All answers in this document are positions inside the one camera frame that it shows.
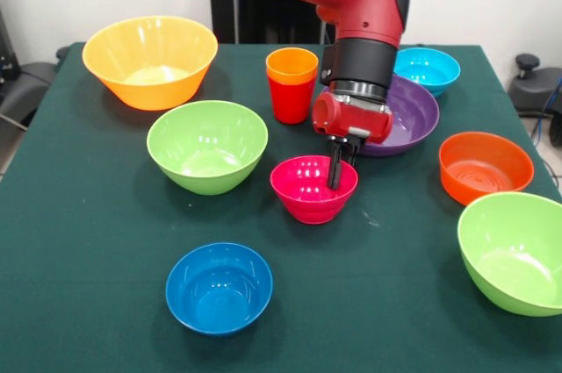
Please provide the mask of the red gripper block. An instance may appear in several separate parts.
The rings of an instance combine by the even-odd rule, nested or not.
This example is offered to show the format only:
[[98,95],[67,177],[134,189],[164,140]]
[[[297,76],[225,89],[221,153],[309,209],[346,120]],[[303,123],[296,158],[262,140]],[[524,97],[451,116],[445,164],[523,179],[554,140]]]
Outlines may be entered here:
[[393,127],[393,114],[387,105],[329,91],[321,92],[314,101],[312,120],[317,133],[331,135],[328,170],[328,187],[331,190],[339,189],[346,140],[346,162],[354,166],[363,140],[382,143]]

